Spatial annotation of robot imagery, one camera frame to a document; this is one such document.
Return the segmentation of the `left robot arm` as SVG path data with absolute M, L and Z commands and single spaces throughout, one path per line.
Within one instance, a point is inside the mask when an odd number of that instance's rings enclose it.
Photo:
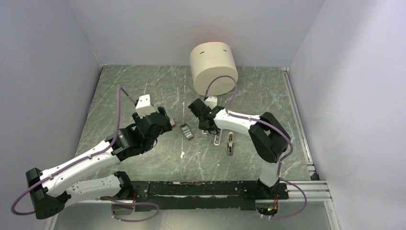
M 92 149 L 59 166 L 28 170 L 28 193 L 34 207 L 31 213 L 37 219 L 46 219 L 83 200 L 103 196 L 130 197 L 133 185 L 123 171 L 101 179 L 85 181 L 84 178 L 97 170 L 150 151 L 160 135 L 172 130 L 163 106 L 151 106 L 144 114 L 137 109 L 133 119 L 134 123 L 114 131 Z

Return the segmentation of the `staple tray with staples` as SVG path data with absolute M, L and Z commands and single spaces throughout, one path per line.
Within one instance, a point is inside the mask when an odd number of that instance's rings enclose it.
M 180 129 L 183 132 L 183 134 L 187 140 L 192 140 L 194 138 L 194 135 L 188 124 L 184 123 L 184 124 L 180 125 Z

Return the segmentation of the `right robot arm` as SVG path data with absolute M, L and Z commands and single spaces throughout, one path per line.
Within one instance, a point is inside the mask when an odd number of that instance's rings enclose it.
M 293 148 L 290 136 L 276 117 L 269 112 L 262 115 L 245 115 L 231 112 L 221 106 L 212 109 L 199 98 L 188 108 L 198 118 L 200 130 L 219 132 L 225 129 L 250 137 L 256 153 L 262 159 L 259 194 L 263 198 L 271 198 L 280 182 L 282 154 Z

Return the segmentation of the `small beige stapler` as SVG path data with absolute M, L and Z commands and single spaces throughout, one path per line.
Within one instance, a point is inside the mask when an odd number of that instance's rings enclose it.
M 228 142 L 227 142 L 227 154 L 228 156 L 232 156 L 234 154 L 233 150 L 233 141 L 234 141 L 234 133 L 228 133 Z

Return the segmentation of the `long white stapler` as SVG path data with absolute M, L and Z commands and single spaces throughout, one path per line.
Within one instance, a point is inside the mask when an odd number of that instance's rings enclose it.
M 214 137 L 214 145 L 219 146 L 221 142 L 221 131 L 218 131 Z

